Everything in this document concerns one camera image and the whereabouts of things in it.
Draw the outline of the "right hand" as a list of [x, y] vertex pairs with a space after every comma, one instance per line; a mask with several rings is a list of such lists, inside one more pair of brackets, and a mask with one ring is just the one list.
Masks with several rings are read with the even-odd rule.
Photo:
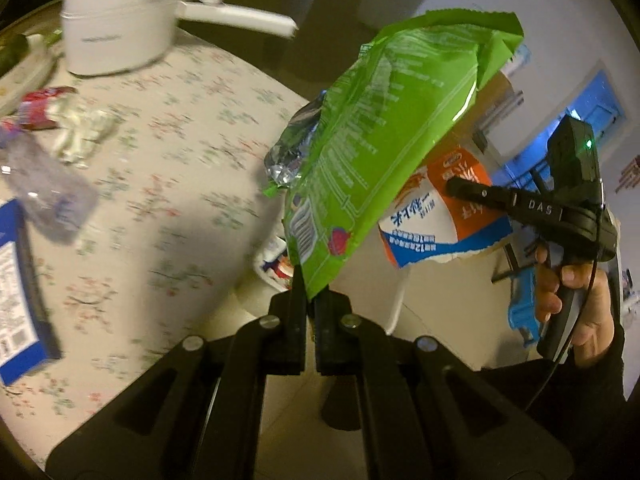
[[592, 262], [576, 260], [552, 269], [548, 266], [549, 259], [549, 248], [538, 244], [535, 250], [536, 318], [539, 322], [549, 322], [563, 311], [562, 286], [576, 292], [579, 314], [570, 345], [575, 364], [592, 367], [604, 358], [615, 335], [608, 277]]

